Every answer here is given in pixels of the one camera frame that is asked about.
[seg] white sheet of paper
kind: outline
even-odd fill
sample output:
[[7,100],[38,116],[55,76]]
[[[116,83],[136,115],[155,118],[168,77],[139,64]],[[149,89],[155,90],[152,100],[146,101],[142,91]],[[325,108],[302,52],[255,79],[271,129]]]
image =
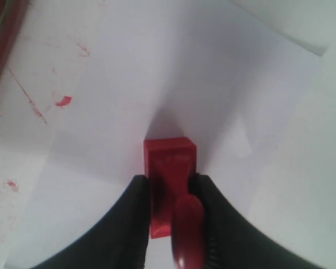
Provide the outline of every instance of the white sheet of paper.
[[[146,137],[190,137],[198,171],[245,214],[318,65],[228,1],[111,1],[7,266],[29,268],[93,226],[143,173]],[[169,242],[150,242],[146,268],[173,268]]]

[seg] white table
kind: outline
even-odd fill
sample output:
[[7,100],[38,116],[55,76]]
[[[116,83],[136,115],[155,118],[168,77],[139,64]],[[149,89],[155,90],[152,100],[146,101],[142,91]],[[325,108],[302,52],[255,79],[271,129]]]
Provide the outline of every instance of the white table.
[[[303,257],[336,268],[336,223],[330,234],[304,236],[308,234],[304,229],[326,230],[324,220],[336,205],[336,1],[235,2],[317,53],[328,47],[321,74],[296,108],[269,169],[261,174],[264,184],[247,217]],[[6,68],[0,81],[0,268],[50,143],[69,109],[54,103],[64,95],[74,100],[75,85],[89,57],[86,49],[94,45],[108,7],[104,0],[36,0],[29,7],[8,61],[14,76]],[[17,82],[47,124],[33,112]],[[296,190],[296,195],[285,196],[287,189]],[[315,197],[325,199],[326,207],[312,210]],[[281,233],[285,220],[294,220],[299,237]],[[316,225],[304,225],[311,222]],[[319,244],[330,244],[331,253],[311,248]]]

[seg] red handle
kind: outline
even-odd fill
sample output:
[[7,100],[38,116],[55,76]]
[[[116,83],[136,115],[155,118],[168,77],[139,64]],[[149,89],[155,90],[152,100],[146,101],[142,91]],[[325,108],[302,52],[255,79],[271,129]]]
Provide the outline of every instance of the red handle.
[[196,196],[178,198],[172,213],[172,250],[178,269],[203,269],[204,208]]

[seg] white paper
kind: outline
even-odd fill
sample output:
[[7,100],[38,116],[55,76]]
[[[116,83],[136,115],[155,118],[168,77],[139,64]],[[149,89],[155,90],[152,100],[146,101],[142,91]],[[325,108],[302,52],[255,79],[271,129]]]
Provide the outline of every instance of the white paper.
[[[143,140],[185,135],[198,171],[249,210],[319,59],[227,1],[111,1],[101,38],[7,266],[29,268],[87,231],[143,173]],[[147,267],[172,268],[168,240]]]

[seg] red plastic block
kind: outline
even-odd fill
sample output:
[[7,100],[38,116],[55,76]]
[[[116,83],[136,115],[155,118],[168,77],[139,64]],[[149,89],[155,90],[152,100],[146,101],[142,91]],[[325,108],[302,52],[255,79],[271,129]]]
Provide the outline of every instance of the red plastic block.
[[145,140],[145,174],[151,184],[151,238],[171,235],[172,211],[188,194],[197,167],[197,147],[187,137]]

